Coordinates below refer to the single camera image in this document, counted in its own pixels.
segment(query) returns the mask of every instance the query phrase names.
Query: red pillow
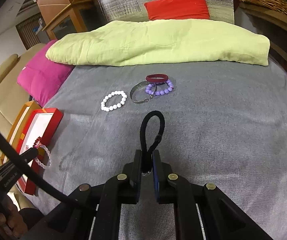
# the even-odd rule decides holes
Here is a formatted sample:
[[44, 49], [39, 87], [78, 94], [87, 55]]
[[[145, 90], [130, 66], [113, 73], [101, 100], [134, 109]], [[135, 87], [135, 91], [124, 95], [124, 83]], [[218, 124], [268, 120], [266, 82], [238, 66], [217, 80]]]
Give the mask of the red pillow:
[[205, 0], [155, 0], [144, 5], [150, 21], [210, 18]]

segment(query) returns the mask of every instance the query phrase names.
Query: black loop strap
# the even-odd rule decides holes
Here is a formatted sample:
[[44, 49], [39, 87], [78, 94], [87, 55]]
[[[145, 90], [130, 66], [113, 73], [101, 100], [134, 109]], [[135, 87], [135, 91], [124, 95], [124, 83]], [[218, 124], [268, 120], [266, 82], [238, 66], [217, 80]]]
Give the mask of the black loop strap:
[[[147, 123], [150, 120], [151, 117], [157, 116], [160, 120], [160, 127], [159, 127], [159, 132], [158, 135], [155, 138], [154, 143], [149, 147], [147, 150], [147, 143], [146, 143], [146, 128], [147, 128]], [[154, 149], [157, 148], [158, 144], [162, 140], [162, 135], [165, 130], [165, 118], [162, 115], [161, 112], [159, 111], [152, 111], [149, 114], [145, 116], [143, 119], [143, 122], [140, 127], [140, 143], [141, 143], [141, 151], [143, 154], [143, 161], [142, 161], [142, 173], [148, 173], [152, 169], [152, 159], [151, 155]]]

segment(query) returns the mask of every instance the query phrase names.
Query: metal bolt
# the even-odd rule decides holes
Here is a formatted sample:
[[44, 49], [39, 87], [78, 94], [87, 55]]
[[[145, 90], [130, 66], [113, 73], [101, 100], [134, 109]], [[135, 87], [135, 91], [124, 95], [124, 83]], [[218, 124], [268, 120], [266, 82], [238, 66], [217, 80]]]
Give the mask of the metal bolt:
[[80, 191], [87, 191], [88, 189], [90, 189], [89, 185], [88, 184], [81, 184], [79, 186], [79, 190]]
[[126, 174], [119, 174], [118, 176], [117, 176], [117, 180], [125, 180], [127, 178], [127, 175]]
[[205, 186], [208, 190], [214, 190], [216, 188], [216, 184], [213, 182], [207, 183]]
[[178, 175], [177, 175], [177, 174], [174, 174], [174, 173], [171, 173], [171, 174], [168, 175], [168, 178], [169, 178], [170, 180], [176, 180], [176, 179], [178, 178]]

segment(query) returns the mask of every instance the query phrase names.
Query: wooden cabinet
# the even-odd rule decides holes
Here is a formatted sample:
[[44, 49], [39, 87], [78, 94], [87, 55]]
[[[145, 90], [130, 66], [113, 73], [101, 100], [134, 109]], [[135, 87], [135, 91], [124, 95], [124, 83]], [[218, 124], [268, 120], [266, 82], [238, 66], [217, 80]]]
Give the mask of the wooden cabinet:
[[51, 39], [91, 31], [104, 23], [93, 0], [37, 0], [37, 4]]

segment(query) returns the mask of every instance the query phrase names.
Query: gift box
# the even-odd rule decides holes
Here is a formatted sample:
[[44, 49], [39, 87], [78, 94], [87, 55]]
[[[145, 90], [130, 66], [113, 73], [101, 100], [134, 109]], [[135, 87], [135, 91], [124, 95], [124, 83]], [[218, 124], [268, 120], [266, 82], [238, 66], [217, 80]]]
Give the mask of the gift box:
[[[25, 128], [25, 125], [31, 116], [32, 112], [34, 110], [41, 109], [41, 107], [35, 102], [35, 101], [29, 101], [23, 105], [21, 110], [19, 111], [19, 114], [17, 115], [17, 118], [15, 119], [15, 122], [13, 126], [10, 129], [10, 132], [7, 137], [7, 142], [16, 150], [18, 146], [19, 139], [21, 137], [21, 134]], [[8, 161], [8, 158], [4, 153], [0, 157], [1, 165], [6, 163]]]
[[[51, 138], [53, 137], [61, 119], [63, 113], [57, 108], [43, 108], [34, 110], [27, 120], [27, 123], [22, 131], [19, 138], [19, 142], [16, 148], [18, 154], [22, 154], [27, 149], [34, 146], [36, 140], [40, 137], [40, 143], [48, 146]], [[37, 158], [43, 162], [45, 156], [45, 150], [42, 148], [38, 149]], [[29, 163], [29, 166], [38, 174], [40, 166], [35, 160]], [[18, 180], [19, 186], [22, 191], [29, 195], [34, 195], [36, 185], [23, 175]]]

